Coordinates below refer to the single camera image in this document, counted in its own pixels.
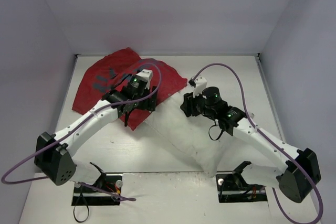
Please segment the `white pillow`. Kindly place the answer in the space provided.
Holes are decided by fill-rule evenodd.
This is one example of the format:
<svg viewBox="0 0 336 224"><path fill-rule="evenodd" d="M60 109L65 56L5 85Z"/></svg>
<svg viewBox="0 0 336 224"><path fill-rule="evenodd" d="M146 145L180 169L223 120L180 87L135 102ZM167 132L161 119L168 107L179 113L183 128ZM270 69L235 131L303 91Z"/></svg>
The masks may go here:
<svg viewBox="0 0 336 224"><path fill-rule="evenodd" d="M224 133L218 141L212 141L208 129L213 122L201 115L186 117L180 109L183 95L192 92L185 87L169 96L140 124L146 136L154 136L169 153L182 153L192 166L199 167L207 177L217 171L234 170L243 161L253 161L253 150L243 141Z"/></svg>

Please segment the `red navy pillowcase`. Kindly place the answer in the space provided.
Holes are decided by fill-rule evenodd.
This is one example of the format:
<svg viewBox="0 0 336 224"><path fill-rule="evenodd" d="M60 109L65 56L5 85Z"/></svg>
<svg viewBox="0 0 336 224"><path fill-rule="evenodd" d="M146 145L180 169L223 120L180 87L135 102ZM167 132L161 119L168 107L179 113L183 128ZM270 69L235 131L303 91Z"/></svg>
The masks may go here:
<svg viewBox="0 0 336 224"><path fill-rule="evenodd" d="M136 73L137 70L152 70L154 75L151 87L158 85L159 74L154 66L148 65L149 62L158 66L162 74L157 105L187 86L187 79L181 77L168 64L153 58L141 59L131 48L121 49L97 61L85 72L77 90L72 110L81 115L85 114L111 88L121 91L121 88L126 86L130 80L130 74Z"/></svg>

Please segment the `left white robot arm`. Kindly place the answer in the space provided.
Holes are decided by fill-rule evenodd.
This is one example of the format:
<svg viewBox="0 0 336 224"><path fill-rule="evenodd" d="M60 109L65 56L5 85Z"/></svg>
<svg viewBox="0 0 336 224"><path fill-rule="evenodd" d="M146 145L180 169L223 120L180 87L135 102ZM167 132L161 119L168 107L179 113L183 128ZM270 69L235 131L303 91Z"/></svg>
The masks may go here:
<svg viewBox="0 0 336 224"><path fill-rule="evenodd" d="M54 134L42 133L36 144L35 165L57 186L68 181L85 183L92 192L105 186L106 173L96 164L74 161L78 149L107 124L136 109L154 111L157 87L150 86L153 72L144 69L131 76L121 91L110 90L80 119Z"/></svg>

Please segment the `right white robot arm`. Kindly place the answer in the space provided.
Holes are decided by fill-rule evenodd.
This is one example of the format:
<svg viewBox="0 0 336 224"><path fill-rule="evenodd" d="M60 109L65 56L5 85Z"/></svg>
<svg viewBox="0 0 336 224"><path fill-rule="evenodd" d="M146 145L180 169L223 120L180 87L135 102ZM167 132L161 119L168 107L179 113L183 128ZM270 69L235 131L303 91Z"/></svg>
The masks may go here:
<svg viewBox="0 0 336 224"><path fill-rule="evenodd" d="M180 108L187 117L202 115L212 120L221 133L250 144L274 164L268 167L244 161L232 175L236 187L245 188L249 184L274 187L291 201L301 203L313 189L306 176L314 184L321 180L317 155L313 150L306 148L302 151L270 133L261 134L244 111L221 99L217 87L205 88L199 95L184 94Z"/></svg>

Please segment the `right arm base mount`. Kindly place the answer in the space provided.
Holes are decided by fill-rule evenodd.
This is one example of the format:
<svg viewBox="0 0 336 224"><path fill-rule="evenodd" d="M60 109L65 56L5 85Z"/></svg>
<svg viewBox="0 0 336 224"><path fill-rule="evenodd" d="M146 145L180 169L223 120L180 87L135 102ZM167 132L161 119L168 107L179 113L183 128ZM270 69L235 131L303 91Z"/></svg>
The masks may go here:
<svg viewBox="0 0 336 224"><path fill-rule="evenodd" d="M248 184L242 177L243 169L251 162L244 161L231 172L215 175L219 203L252 203L266 202L265 187L259 184Z"/></svg>

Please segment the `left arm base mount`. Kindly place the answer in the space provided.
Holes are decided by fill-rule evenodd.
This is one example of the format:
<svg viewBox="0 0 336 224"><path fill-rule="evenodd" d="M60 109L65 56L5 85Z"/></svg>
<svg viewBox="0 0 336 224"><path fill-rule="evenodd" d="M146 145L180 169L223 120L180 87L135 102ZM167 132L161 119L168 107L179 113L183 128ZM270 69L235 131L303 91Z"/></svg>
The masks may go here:
<svg viewBox="0 0 336 224"><path fill-rule="evenodd" d="M102 174L92 186L114 194L121 194L122 175L107 174L99 166L90 162ZM72 206L119 206L121 200L99 190L79 186L73 189Z"/></svg>

